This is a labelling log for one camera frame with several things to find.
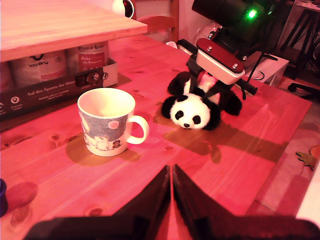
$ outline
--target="ceramic mug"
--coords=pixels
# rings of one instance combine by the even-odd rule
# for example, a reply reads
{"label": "ceramic mug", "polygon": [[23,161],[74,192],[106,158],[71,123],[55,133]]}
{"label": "ceramic mug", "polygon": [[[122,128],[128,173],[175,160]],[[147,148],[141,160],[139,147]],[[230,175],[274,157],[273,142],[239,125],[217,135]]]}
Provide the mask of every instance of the ceramic mug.
{"label": "ceramic mug", "polygon": [[[129,93],[116,88],[95,88],[77,101],[87,149],[101,157],[125,151],[130,144],[143,143],[149,134],[147,121],[134,115],[136,101]],[[131,135],[132,122],[139,124],[143,137]]]}

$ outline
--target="cardboard tray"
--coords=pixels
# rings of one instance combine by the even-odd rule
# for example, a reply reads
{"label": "cardboard tray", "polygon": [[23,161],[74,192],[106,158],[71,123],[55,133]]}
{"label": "cardboard tray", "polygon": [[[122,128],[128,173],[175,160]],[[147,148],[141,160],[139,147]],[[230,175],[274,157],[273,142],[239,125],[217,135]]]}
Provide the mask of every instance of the cardboard tray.
{"label": "cardboard tray", "polygon": [[79,97],[82,93],[118,83],[118,64],[108,65],[0,93],[0,122]]}

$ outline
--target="wooden table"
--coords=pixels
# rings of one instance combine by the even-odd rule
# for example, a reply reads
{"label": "wooden table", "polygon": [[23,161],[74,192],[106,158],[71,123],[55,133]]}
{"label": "wooden table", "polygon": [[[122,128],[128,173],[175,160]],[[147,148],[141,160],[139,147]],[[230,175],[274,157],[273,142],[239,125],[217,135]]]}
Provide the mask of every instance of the wooden table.
{"label": "wooden table", "polygon": [[2,0],[0,60],[143,34],[147,27],[85,0]]}
{"label": "wooden table", "polygon": [[[222,113],[212,131],[182,129],[159,109],[189,56],[142,35],[109,46],[119,67],[116,87],[134,96],[135,114],[150,126],[148,139],[115,157],[95,156],[85,147],[74,103],[2,132],[9,209],[1,239],[22,239],[35,223],[58,216],[112,215],[175,163],[221,205],[244,215],[311,105],[252,81],[258,92],[243,101],[240,116]],[[136,125],[132,133],[142,135]],[[158,239],[189,238],[173,203]]]}

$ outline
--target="paint can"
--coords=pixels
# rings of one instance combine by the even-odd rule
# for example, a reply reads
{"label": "paint can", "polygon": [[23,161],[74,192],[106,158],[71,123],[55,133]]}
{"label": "paint can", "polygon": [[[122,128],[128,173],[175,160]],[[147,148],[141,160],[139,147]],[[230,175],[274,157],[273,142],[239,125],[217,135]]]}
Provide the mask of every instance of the paint can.
{"label": "paint can", "polygon": [[38,84],[67,75],[64,50],[24,57],[10,62],[17,88]]}
{"label": "paint can", "polygon": [[77,74],[108,65],[107,41],[73,47],[66,50],[69,74]]}
{"label": "paint can", "polygon": [[8,92],[14,89],[14,81],[9,69],[8,62],[1,62],[0,65],[0,92]]}

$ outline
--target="wood grain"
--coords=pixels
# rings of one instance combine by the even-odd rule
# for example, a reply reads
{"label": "wood grain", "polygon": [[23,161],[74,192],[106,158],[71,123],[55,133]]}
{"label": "wood grain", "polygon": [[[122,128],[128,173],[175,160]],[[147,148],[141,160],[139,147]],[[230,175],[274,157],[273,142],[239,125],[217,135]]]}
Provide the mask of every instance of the wood grain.
{"label": "wood grain", "polygon": [[[109,45],[119,72],[130,79],[116,87],[135,98],[135,114],[147,120],[149,137],[118,156],[92,155],[76,104],[2,132],[1,178],[12,188],[16,174],[37,189],[21,210],[27,220],[13,228],[12,212],[1,219],[2,239],[19,240],[33,224],[53,217],[110,215],[167,164],[179,164],[209,196],[244,215],[310,107],[304,99],[252,82],[258,92],[243,102],[238,117],[222,113],[213,131],[182,129],[159,110],[171,79],[187,70],[189,56],[143,35]],[[238,88],[233,90],[240,96]],[[132,134],[142,130],[133,125]],[[175,205],[167,215],[167,234],[157,239],[190,239]]]}
{"label": "wood grain", "polygon": [[84,0],[2,0],[1,62],[147,32]]}

